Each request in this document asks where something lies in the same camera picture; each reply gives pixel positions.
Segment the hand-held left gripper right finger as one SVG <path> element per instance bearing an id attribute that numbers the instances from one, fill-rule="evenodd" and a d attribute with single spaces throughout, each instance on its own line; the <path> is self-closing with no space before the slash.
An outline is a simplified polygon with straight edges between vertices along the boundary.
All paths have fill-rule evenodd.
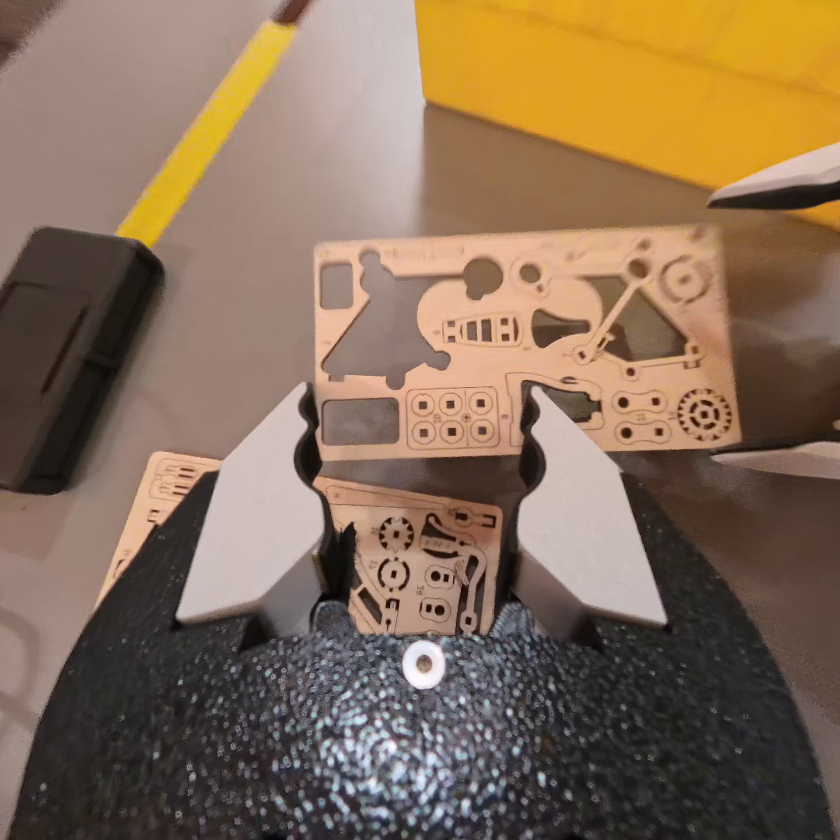
<path id="1" fill-rule="evenodd" d="M 623 472 L 542 387 L 524 388 L 520 430 L 512 595 L 557 640 L 594 618 L 664 629 Z"/>

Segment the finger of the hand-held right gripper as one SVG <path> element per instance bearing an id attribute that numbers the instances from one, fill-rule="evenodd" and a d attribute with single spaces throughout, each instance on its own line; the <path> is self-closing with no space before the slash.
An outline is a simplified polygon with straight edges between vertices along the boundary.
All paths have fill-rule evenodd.
<path id="1" fill-rule="evenodd" d="M 793 446 L 714 454 L 712 460 L 739 469 L 803 478 L 839 480 L 839 442 L 815 440 Z"/>
<path id="2" fill-rule="evenodd" d="M 708 208 L 794 211 L 839 200 L 839 143 L 772 165 L 711 194 Z"/>

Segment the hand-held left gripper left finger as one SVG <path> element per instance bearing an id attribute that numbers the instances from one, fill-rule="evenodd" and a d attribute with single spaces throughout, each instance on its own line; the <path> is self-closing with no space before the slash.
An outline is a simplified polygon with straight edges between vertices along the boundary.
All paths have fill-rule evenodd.
<path id="1" fill-rule="evenodd" d="M 180 624 L 257 616 L 303 634 L 326 594 L 327 502 L 311 384 L 296 386 L 220 466 L 177 608 Z"/>

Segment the wooden sheet with triangle cutouts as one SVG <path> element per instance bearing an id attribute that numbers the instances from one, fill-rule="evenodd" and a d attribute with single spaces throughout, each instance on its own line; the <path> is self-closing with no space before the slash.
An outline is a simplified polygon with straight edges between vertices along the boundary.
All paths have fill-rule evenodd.
<path id="1" fill-rule="evenodd" d="M 316 246 L 325 462 L 512 456 L 523 386 L 593 405 L 605 452 L 741 441 L 719 229 L 704 224 Z"/>

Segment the wooden sheet with slot engravings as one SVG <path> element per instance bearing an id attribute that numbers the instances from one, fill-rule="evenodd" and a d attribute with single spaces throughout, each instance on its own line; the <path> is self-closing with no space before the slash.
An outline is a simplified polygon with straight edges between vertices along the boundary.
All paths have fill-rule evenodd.
<path id="1" fill-rule="evenodd" d="M 161 526 L 206 473 L 221 461 L 170 451 L 150 457 L 135 494 L 129 516 L 114 551 L 94 609 L 98 609 L 122 572 L 130 565 L 154 528 Z"/>

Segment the small wooden sheet with gears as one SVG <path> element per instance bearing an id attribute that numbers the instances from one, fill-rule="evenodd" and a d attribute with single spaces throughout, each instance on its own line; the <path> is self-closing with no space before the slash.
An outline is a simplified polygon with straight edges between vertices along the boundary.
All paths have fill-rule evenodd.
<path id="1" fill-rule="evenodd" d="M 501 509 L 321 476 L 355 533 L 348 610 L 367 635 L 484 636 L 496 619 Z"/>

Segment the yellow plastic bin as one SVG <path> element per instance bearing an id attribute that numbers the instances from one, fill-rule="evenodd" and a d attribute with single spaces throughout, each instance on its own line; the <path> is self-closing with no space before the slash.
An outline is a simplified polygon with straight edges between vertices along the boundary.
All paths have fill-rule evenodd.
<path id="1" fill-rule="evenodd" d="M 415 2 L 425 99 L 718 189 L 839 140 L 839 2 Z"/>

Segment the black plastic case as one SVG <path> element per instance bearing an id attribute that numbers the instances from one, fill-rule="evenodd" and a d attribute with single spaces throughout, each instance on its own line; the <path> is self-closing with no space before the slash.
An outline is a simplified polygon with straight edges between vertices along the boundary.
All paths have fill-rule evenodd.
<path id="1" fill-rule="evenodd" d="M 164 277 L 136 239 L 32 232 L 2 285 L 3 490 L 67 488 Z"/>

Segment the yellow tape strip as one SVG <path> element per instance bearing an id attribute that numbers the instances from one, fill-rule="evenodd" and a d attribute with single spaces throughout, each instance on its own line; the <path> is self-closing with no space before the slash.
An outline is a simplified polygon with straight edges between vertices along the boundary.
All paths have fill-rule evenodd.
<path id="1" fill-rule="evenodd" d="M 115 234 L 152 249 L 279 66 L 298 31 L 274 19 L 259 26 L 143 189 Z"/>

